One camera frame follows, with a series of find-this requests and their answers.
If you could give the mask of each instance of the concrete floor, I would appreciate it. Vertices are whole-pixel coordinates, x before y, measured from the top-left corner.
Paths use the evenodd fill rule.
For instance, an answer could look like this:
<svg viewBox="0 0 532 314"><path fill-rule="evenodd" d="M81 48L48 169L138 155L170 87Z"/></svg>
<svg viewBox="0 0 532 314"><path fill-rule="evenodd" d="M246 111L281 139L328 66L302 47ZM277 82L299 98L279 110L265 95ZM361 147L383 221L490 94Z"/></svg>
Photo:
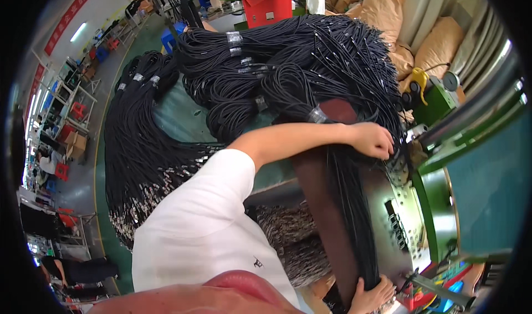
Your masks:
<svg viewBox="0 0 532 314"><path fill-rule="evenodd" d="M158 35L160 37L163 29L162 19L157 15L151 16L140 29L140 38L143 39L142 35L148 31L150 32L150 37L153 37L152 35ZM108 97L114 87L116 74L121 70L121 65L126 54L131 48L142 48L142 44L142 41L139 42L139 36L136 39L130 38L126 41L125 45L120 45L115 51L110 52L109 57L98 66L93 80L101 79L101 82L93 94L94 98L97 99L97 103L94 105L90 116L88 134L90 139L87 141L86 146L87 159L84 163L78 163L77 161L70 162L68 181L57 181L57 193L54 196L56 207L73 209L76 213L80 214L91 214L96 211L94 186L95 159L98 145L97 141L100 131L103 129L102 123L107 109ZM98 213L98 217L100 220L108 220L107 212ZM102 245L101 235L98 231L98 220L96 218L92 219L86 228L86 236L93 258L103 257L103 255L107 254ZM130 275L130 269L129 271L121 272L121 274ZM111 294L120 294L112 278L108 278L104 282L104 285Z"/></svg>

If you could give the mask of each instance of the cable bundle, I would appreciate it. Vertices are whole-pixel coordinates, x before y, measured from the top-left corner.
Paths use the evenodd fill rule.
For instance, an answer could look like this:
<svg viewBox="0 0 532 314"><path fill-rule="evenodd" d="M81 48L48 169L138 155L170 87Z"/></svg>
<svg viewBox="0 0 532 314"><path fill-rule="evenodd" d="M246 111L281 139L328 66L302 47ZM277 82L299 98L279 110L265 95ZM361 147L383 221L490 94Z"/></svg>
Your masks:
<svg viewBox="0 0 532 314"><path fill-rule="evenodd" d="M172 190L223 148L183 143L154 121L156 99L179 78L173 55L146 52L125 66L104 127L105 192L109 217L121 242L133 246L134 231Z"/></svg>
<svg viewBox="0 0 532 314"><path fill-rule="evenodd" d="M180 36L174 49L187 93L209 109L207 126L220 142L239 136L265 105L296 121L331 123L319 108L330 99L349 102L357 121L376 122L389 130L395 154L387 164L349 146L327 149L331 192L338 193L335 201L353 249L363 251L356 257L367 290L380 277L357 166L387 170L400 159L408 161L396 110L397 72L380 34L346 16L307 15L242 32L191 30Z"/></svg>

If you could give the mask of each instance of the hand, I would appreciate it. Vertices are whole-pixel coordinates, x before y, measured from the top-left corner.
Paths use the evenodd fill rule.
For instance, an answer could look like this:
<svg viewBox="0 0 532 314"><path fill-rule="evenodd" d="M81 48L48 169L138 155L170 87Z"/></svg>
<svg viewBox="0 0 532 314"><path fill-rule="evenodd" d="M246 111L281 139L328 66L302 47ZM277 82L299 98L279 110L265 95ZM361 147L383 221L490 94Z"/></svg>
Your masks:
<svg viewBox="0 0 532 314"><path fill-rule="evenodd" d="M386 160L394 153L390 132L376 123L348 125L347 144L369 157Z"/></svg>
<svg viewBox="0 0 532 314"><path fill-rule="evenodd" d="M395 287L384 275L380 276L379 285L371 291L364 291L364 279L359 278L355 297L348 314L367 314L381 307L395 293Z"/></svg>

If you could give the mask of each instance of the lips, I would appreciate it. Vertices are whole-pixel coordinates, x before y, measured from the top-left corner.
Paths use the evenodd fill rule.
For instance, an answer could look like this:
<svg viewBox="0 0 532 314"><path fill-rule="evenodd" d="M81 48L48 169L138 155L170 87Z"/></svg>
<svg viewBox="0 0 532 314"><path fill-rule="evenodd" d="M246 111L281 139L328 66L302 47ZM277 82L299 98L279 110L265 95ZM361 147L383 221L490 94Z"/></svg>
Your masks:
<svg viewBox="0 0 532 314"><path fill-rule="evenodd" d="M249 271L226 271L203 285L236 289L276 307L283 307L282 295L265 279Z"/></svg>

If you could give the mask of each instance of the green floor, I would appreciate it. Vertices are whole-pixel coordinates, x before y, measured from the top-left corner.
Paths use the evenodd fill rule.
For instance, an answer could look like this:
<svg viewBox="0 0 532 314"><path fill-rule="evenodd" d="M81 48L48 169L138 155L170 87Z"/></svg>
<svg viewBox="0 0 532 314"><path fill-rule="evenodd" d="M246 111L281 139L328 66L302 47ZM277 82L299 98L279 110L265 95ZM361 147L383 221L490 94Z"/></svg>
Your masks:
<svg viewBox="0 0 532 314"><path fill-rule="evenodd" d="M147 22L143 25L142 30L138 33L137 38L131 45L129 51L126 53L123 62L120 65L119 72L121 73L123 67L135 56L141 55L149 50L161 51L161 34L164 29L165 26L161 17L158 15L150 16ZM116 76L112 87L115 86L118 77L119 76ZM114 92L111 91L109 100L111 100L113 96ZM109 103L105 106L105 114L107 113L108 107ZM116 286L121 294L127 294L133 292L133 283L131 280L131 253L122 246L120 241L116 238L115 231L108 218L109 210L105 199L105 142L103 139L105 118L106 116L104 116L103 125L99 132L98 150L96 153L94 184L96 209L105 254L120 267L121 278L116 281Z"/></svg>

